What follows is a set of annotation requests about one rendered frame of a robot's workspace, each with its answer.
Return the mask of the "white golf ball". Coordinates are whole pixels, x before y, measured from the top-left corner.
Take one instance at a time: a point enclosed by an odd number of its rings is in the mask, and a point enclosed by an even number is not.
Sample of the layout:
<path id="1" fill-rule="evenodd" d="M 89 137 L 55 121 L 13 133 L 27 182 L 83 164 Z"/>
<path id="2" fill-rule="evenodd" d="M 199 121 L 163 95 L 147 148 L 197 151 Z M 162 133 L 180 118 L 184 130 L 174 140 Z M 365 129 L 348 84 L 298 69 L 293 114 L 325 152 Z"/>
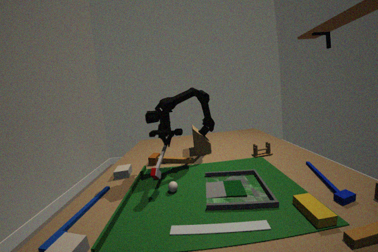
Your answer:
<path id="1" fill-rule="evenodd" d="M 172 181 L 169 185 L 168 185 L 168 189 L 171 191 L 171 192 L 175 192 L 177 190 L 177 183 Z"/>

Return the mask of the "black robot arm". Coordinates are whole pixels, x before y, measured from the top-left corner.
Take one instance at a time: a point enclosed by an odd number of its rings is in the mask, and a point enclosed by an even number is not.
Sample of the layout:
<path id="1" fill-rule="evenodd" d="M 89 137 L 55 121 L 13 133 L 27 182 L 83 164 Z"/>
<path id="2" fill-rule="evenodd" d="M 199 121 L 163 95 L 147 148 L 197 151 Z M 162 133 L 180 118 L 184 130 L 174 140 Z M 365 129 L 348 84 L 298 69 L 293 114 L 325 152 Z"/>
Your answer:
<path id="1" fill-rule="evenodd" d="M 204 137 L 208 133 L 208 131 L 214 130 L 215 122 L 211 118 L 210 109 L 208 106 L 208 102 L 210 100 L 209 94 L 202 90 L 197 90 L 195 88 L 190 88 L 189 90 L 186 90 L 174 97 L 167 97 L 164 99 L 161 99 L 158 103 L 158 105 L 155 107 L 154 111 L 147 111 L 146 116 L 146 123 L 155 123 L 155 122 L 165 122 L 170 120 L 170 114 L 169 112 L 172 112 L 172 109 L 174 107 L 193 97 L 196 96 L 201 103 L 202 110 L 204 113 L 204 119 L 203 119 L 203 127 L 198 130 L 199 133 L 201 133 Z M 162 109 L 162 111 L 160 110 Z M 209 128 L 208 128 L 209 127 Z M 171 133 L 171 127 L 165 123 L 164 126 L 158 125 L 158 136 L 161 137 L 167 137 L 168 134 Z"/>

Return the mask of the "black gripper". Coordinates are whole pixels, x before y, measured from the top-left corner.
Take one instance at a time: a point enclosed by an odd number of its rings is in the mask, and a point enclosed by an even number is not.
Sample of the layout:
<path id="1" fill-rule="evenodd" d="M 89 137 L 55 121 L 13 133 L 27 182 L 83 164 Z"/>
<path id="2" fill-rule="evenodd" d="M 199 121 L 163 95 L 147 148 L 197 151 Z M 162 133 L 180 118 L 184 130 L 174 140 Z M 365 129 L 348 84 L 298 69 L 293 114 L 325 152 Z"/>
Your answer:
<path id="1" fill-rule="evenodd" d="M 161 126 L 164 126 L 164 124 L 167 124 L 168 127 L 170 126 L 170 120 L 169 121 L 165 121 L 165 122 L 160 122 L 160 125 Z M 183 133 L 183 130 L 182 129 L 175 129 L 175 130 L 172 130 L 171 133 L 168 134 L 168 147 L 170 146 L 170 142 L 171 142 L 171 138 L 176 135 L 176 136 L 179 136 L 179 135 L 182 135 Z M 158 130 L 152 130 L 150 133 L 149 133 L 149 137 L 155 137 L 155 135 L 158 135 Z M 161 137 L 160 138 L 163 143 L 165 143 L 166 141 L 166 137 Z"/>

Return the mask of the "grey flat bar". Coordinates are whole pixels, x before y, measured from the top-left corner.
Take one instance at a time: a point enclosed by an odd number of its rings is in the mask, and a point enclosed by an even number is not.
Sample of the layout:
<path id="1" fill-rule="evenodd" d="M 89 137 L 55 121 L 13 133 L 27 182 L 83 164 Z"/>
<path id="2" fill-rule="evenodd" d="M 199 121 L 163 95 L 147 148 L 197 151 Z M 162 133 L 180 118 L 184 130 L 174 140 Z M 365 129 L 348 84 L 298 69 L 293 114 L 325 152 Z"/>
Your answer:
<path id="1" fill-rule="evenodd" d="M 271 230 L 267 220 L 223 224 L 172 225 L 170 235 L 219 234 Z"/>

